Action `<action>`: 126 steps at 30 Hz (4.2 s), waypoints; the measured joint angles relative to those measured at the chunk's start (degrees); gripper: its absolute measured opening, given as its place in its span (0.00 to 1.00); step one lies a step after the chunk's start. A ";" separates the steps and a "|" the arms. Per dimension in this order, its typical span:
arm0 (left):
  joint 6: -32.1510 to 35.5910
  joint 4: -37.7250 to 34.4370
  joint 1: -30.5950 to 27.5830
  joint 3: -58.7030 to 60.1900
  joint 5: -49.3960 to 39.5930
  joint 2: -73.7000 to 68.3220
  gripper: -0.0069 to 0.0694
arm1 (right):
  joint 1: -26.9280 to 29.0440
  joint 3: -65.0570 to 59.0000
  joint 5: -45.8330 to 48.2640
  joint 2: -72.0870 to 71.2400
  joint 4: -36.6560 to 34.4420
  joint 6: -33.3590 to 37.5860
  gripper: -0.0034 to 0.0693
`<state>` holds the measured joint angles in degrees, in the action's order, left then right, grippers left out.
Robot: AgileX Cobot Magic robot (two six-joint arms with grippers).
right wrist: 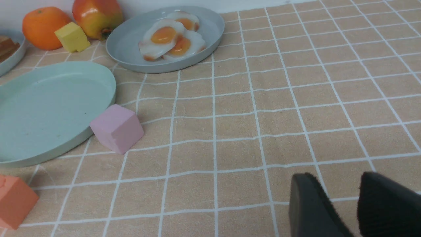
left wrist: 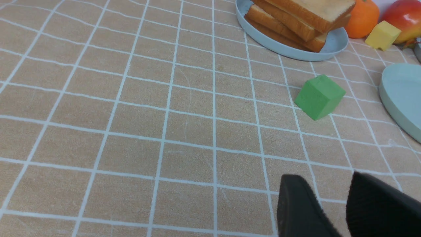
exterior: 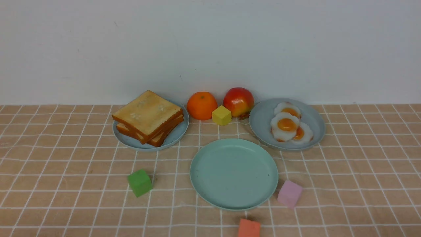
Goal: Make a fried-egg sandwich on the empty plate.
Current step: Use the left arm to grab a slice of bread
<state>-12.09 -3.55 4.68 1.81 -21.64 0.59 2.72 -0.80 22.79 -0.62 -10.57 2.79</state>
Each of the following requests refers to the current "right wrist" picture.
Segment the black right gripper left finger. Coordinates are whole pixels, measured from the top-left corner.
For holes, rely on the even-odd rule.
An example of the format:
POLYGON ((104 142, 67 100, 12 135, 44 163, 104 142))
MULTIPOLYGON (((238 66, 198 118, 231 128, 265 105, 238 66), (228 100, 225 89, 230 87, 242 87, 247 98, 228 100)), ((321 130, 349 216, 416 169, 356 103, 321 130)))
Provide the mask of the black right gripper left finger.
POLYGON ((319 180, 310 173, 293 174, 289 201, 292 237, 353 237, 319 180))

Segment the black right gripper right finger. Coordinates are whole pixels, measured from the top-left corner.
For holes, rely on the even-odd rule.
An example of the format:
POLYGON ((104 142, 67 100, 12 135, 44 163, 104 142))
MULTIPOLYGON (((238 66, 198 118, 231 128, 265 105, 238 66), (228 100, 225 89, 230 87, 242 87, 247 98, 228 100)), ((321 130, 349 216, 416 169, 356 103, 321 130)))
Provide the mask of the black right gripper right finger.
POLYGON ((379 173, 365 172, 357 219, 364 237, 419 237, 421 196, 379 173))

